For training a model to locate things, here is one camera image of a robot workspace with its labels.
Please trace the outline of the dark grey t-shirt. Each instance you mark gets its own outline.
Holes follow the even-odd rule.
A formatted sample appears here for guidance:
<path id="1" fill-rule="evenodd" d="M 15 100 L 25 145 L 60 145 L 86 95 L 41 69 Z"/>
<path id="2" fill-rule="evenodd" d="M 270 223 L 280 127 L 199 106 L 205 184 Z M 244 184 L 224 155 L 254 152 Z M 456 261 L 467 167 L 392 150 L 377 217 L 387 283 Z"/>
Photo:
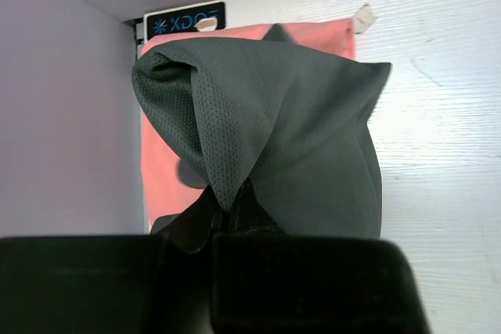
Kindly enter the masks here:
<path id="1" fill-rule="evenodd" d="M 198 37 L 151 48 L 132 86 L 146 118 L 229 209 L 250 181 L 286 232 L 376 239 L 382 182 L 368 121 L 390 63 L 261 37 Z"/>

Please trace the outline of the black logo sticker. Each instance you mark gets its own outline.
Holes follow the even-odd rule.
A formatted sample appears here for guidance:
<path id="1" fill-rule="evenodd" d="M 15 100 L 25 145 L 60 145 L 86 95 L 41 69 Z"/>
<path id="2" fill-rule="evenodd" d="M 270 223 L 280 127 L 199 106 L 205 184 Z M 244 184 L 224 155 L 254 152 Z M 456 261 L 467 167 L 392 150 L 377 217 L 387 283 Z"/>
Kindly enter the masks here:
<path id="1" fill-rule="evenodd" d="M 165 34 L 222 30 L 226 28 L 226 4 L 212 2 L 147 13 L 143 26 L 144 41 Z"/>

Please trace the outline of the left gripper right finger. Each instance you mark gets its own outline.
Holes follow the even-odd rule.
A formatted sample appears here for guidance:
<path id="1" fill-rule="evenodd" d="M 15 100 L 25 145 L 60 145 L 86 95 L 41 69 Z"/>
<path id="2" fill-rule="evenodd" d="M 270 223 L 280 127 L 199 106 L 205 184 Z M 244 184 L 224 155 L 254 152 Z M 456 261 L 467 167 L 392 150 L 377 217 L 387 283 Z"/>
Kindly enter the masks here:
<path id="1" fill-rule="evenodd" d="M 216 333 L 428 333 L 391 242 L 285 233 L 245 181 L 212 241 Z"/>

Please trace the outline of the beige tape piece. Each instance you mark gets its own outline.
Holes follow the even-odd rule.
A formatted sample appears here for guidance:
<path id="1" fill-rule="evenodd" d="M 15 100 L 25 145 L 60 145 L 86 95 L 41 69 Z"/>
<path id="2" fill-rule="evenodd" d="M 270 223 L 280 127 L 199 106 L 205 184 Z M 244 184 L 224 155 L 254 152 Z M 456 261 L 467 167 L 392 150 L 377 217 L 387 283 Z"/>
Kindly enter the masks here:
<path id="1" fill-rule="evenodd" d="M 365 33 L 377 20 L 371 5 L 365 3 L 352 16 L 352 30 L 354 34 Z"/>

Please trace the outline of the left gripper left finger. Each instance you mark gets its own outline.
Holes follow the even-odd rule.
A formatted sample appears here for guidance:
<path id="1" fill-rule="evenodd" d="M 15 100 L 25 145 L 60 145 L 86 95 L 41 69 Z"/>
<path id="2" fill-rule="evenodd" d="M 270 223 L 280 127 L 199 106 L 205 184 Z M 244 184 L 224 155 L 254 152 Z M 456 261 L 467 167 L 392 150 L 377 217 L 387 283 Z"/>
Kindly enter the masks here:
<path id="1" fill-rule="evenodd" d="M 152 235 L 1 241 L 4 333 L 210 333 L 211 189 Z"/>

